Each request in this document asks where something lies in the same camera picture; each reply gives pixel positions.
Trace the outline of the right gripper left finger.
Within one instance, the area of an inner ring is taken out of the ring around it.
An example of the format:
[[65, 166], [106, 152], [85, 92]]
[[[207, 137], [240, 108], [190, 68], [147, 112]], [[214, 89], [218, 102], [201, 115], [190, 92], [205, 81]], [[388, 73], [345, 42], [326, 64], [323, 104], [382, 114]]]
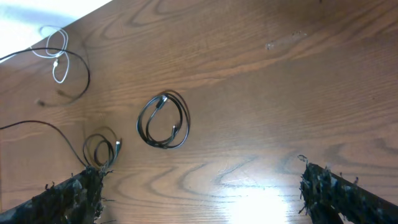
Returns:
[[1, 223], [95, 223], [103, 212], [103, 179], [109, 174], [92, 166], [64, 182], [1, 213]]

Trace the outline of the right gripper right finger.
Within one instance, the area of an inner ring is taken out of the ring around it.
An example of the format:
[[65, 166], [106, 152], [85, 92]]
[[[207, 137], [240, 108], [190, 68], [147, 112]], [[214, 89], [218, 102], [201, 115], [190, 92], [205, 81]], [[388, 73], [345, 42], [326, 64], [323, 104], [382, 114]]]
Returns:
[[299, 188], [302, 210], [312, 223], [397, 223], [397, 205], [359, 187], [359, 179], [351, 183], [304, 155], [298, 158], [305, 163]]

